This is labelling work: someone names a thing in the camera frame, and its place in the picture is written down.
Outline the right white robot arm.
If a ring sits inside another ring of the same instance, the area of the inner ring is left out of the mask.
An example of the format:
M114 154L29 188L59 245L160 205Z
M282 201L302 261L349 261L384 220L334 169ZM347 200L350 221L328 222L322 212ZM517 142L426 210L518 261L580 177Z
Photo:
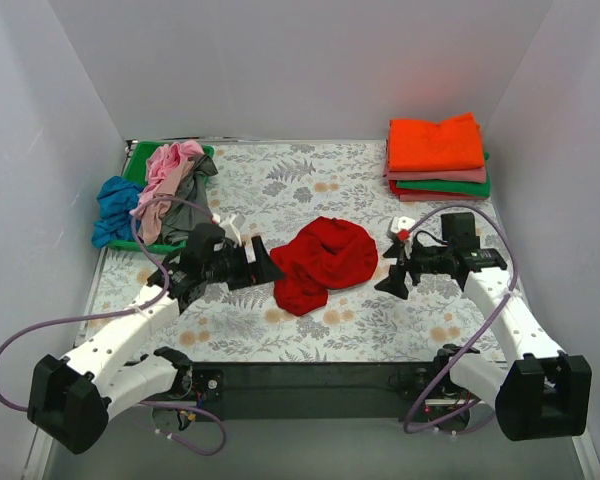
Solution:
M406 230L395 234L386 257L395 259L376 290L405 299L405 281L422 275L447 275L485 318L507 362L501 370L486 361L471 342L443 346L434 359L424 401L435 389L444 397L468 391L494 412L502 433L512 441L577 437L587 423L592 370L581 355L569 355L540 326L517 297L514 275L495 249L476 235L448 238L424 246Z

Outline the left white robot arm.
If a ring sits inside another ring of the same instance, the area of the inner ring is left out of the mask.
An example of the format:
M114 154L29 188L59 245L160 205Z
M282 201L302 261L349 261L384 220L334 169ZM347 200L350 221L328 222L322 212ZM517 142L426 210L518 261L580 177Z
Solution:
M200 299L207 286L223 283L238 290L283 279L262 239L253 237L251 246L253 259L222 227L196 226L185 246L168 254L149 277L129 313L62 358L47 355L37 363L28 419L70 452L81 454L102 436L110 420L140 402L217 397L221 374L196 371L178 350L161 347L137 363L131 357Z

